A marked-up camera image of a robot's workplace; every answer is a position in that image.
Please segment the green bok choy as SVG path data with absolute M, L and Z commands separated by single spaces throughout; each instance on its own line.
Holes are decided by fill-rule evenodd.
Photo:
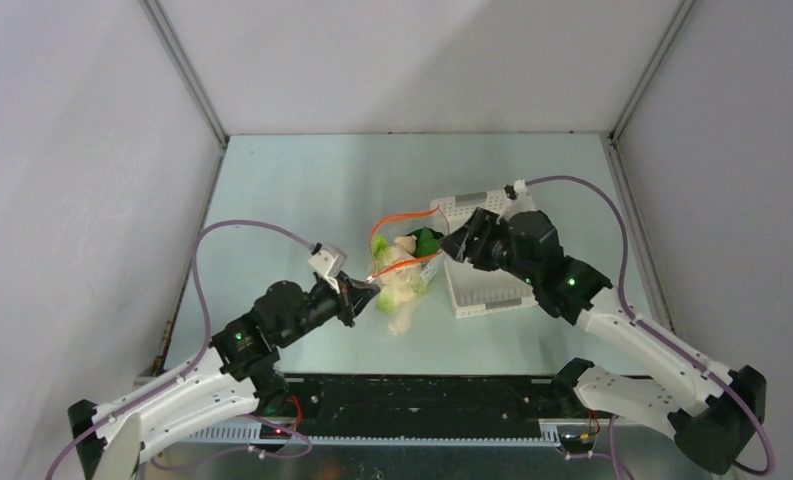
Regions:
M 409 233 L 414 239 L 414 258 L 425 259 L 433 257 L 440 251 L 440 240 L 445 236 L 444 233 L 432 228 L 423 227 Z

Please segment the pale green cabbage leaf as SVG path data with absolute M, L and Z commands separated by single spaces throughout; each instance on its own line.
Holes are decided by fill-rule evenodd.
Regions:
M 371 244 L 374 273 L 381 287 L 376 308 L 388 315 L 396 306 L 414 302 L 427 291 L 422 262 L 394 246 L 393 240 L 376 235 Z

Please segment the clear zip top bag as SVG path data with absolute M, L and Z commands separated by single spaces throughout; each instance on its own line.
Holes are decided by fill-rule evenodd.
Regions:
M 443 264 L 440 240 L 450 225 L 438 206 L 387 215 L 369 235 L 370 275 L 380 288 L 375 299 L 394 335 L 408 332 L 421 300 Z

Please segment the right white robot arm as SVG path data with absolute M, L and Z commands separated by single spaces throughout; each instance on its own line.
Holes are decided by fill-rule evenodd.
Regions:
M 737 466 L 764 421 L 765 377 L 750 365 L 732 369 L 651 319 L 626 312 L 607 276 L 564 252 L 546 214 L 504 218 L 477 208 L 440 248 L 458 263 L 517 278 L 548 315 L 622 349 L 647 369 L 647 378 L 633 379 L 571 360 L 555 377 L 560 414 L 578 418 L 595 410 L 625 417 L 672 439 L 710 473 Z

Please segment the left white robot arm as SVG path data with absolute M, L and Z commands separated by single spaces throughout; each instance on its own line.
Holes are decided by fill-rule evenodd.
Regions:
M 214 334 L 205 350 L 109 403 L 89 400 L 68 409 L 85 478 L 98 471 L 106 450 L 131 417 L 140 421 L 135 470 L 167 446 L 206 427 L 243 415 L 275 417 L 289 402 L 289 385 L 276 367 L 280 351 L 336 318 L 351 327 L 379 294 L 375 283 L 344 273 L 331 285 L 321 277 L 304 291 L 279 281 L 252 309 Z

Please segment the white plastic basket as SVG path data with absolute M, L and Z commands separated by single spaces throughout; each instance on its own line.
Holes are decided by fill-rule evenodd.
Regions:
M 462 226 L 476 208 L 501 214 L 511 203 L 503 190 L 471 193 L 434 199 L 451 231 Z M 468 318 L 537 304 L 531 288 L 504 271 L 484 272 L 457 263 L 443 255 L 446 285 L 456 318 Z

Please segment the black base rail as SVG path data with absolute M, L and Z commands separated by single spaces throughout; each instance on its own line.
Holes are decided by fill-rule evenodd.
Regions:
M 549 420 L 592 419 L 552 376 L 295 373 L 260 412 L 308 437 L 526 440 Z

